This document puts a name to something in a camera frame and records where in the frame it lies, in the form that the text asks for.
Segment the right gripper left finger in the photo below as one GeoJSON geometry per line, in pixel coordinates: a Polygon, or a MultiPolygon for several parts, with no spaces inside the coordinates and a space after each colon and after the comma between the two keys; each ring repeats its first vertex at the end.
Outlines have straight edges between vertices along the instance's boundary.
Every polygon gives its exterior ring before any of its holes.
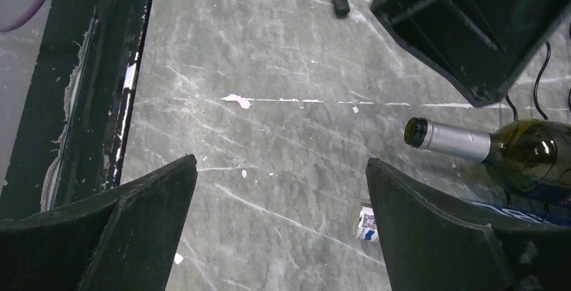
{"type": "Polygon", "coordinates": [[[183,156],[23,220],[1,221],[2,290],[164,290],[197,182],[183,156]]]}

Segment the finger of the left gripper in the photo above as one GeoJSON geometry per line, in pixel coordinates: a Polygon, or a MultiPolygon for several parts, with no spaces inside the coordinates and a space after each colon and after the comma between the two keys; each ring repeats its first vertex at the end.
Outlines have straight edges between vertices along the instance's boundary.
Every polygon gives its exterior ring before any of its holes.
{"type": "Polygon", "coordinates": [[[393,40],[472,105],[501,101],[570,13],[570,0],[373,0],[393,40]]]}

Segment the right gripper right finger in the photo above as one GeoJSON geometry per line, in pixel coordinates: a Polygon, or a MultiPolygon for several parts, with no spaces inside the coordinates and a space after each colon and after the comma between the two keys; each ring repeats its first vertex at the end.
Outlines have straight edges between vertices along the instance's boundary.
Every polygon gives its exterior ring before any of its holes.
{"type": "Polygon", "coordinates": [[[393,290],[569,290],[570,222],[462,200],[369,159],[393,290]]]}

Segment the bottle silver cap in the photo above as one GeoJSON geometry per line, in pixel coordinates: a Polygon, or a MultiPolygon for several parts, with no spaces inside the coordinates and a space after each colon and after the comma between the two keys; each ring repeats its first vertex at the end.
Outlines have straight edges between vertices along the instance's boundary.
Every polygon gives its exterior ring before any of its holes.
{"type": "Polygon", "coordinates": [[[510,194],[570,207],[569,125],[524,119],[488,133],[413,117],[403,139],[413,148],[483,164],[510,194]]]}

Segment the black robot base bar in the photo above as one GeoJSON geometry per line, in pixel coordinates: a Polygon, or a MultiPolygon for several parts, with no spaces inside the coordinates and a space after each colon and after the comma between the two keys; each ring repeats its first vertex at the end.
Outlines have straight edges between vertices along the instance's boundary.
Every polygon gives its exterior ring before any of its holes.
{"type": "Polygon", "coordinates": [[[152,0],[54,0],[1,194],[21,220],[120,183],[152,0]]]}

